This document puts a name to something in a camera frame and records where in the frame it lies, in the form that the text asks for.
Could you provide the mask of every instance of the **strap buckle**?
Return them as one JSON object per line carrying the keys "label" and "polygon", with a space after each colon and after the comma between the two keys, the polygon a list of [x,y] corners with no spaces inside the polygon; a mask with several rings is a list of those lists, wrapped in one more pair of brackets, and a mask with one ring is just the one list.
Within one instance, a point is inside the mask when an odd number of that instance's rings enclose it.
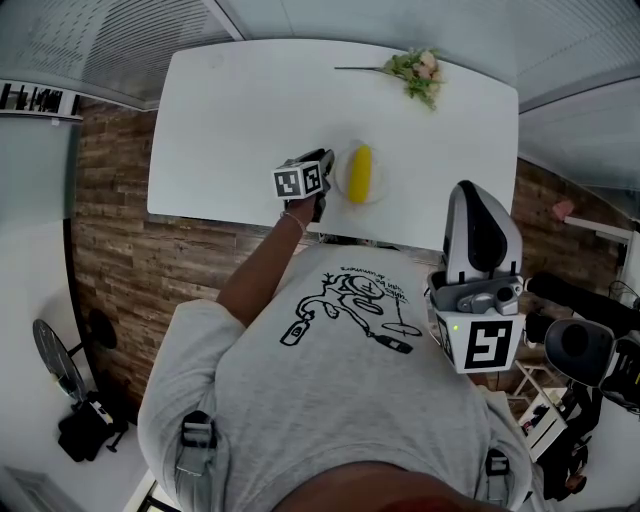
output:
{"label": "strap buckle", "polygon": [[182,418],[180,432],[182,446],[189,448],[213,448],[218,446],[216,424],[208,414],[193,411]]}
{"label": "strap buckle", "polygon": [[202,411],[187,414],[182,419],[180,441],[182,453],[176,469],[191,476],[202,476],[218,447],[215,422]]}
{"label": "strap buckle", "polygon": [[509,459],[504,453],[491,448],[487,454],[485,468],[488,476],[504,476],[509,474]]}

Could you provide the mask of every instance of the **white chair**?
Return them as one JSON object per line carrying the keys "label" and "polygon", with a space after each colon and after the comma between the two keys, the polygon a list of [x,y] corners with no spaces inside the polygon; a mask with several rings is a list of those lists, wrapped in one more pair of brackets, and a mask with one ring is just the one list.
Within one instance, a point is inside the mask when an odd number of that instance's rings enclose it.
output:
{"label": "white chair", "polygon": [[[567,428],[567,423],[562,418],[556,406],[547,396],[547,392],[545,392],[545,390],[535,380],[533,374],[536,371],[543,371],[553,380],[557,381],[557,377],[544,365],[523,365],[522,363],[520,363],[520,361],[515,361],[515,364],[524,374],[524,378],[518,385],[515,393],[509,396],[509,399],[525,400],[527,403],[529,403],[529,408],[518,420],[520,426],[525,425],[525,423],[528,421],[528,418],[533,416],[533,411],[538,406],[546,405],[549,408],[549,410],[538,422],[538,424],[532,429],[528,430],[525,434],[527,447],[529,448],[529,455],[531,456],[531,460],[535,462],[538,460],[540,455],[542,455],[544,451],[549,448],[549,446],[551,446],[551,443],[556,440],[560,433]],[[538,396],[533,401],[529,400],[529,398],[524,395],[520,395],[527,381],[529,381],[531,385],[538,391]],[[551,389],[556,390],[559,398],[562,398],[562,395],[566,392],[567,388],[565,385],[561,383],[559,384],[560,387],[550,388],[549,391],[551,391]]]}

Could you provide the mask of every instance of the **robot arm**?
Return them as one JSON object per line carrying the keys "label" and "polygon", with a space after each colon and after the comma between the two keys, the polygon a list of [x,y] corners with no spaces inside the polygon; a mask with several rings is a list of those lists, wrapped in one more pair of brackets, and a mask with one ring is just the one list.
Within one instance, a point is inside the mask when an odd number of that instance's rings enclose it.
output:
{"label": "robot arm", "polygon": [[445,270],[429,276],[443,349],[458,373],[511,366],[524,315],[522,237],[502,205],[462,181],[449,198]]}

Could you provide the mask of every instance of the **pink flower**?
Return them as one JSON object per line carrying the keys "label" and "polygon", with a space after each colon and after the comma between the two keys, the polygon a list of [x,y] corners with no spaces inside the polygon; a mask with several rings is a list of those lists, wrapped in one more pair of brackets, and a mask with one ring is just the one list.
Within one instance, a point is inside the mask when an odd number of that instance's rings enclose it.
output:
{"label": "pink flower", "polygon": [[433,56],[433,53],[431,53],[429,50],[425,50],[422,52],[422,55],[420,55],[420,62],[425,68],[429,70],[429,74],[433,73],[436,69],[438,69],[438,61]]}
{"label": "pink flower", "polygon": [[431,80],[431,70],[427,66],[418,66],[417,71],[420,78]]}

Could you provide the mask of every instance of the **pink object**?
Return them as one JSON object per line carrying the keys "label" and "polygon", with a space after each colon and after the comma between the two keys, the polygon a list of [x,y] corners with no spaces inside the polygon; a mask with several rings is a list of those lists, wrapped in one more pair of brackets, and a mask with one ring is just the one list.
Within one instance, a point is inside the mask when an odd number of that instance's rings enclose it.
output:
{"label": "pink object", "polygon": [[427,66],[418,66],[418,75],[420,78],[431,80],[431,70]]}
{"label": "pink object", "polygon": [[566,201],[560,201],[559,203],[554,204],[552,210],[556,218],[559,221],[564,222],[564,219],[571,215],[575,207],[576,205],[573,204],[573,201],[567,199]]}

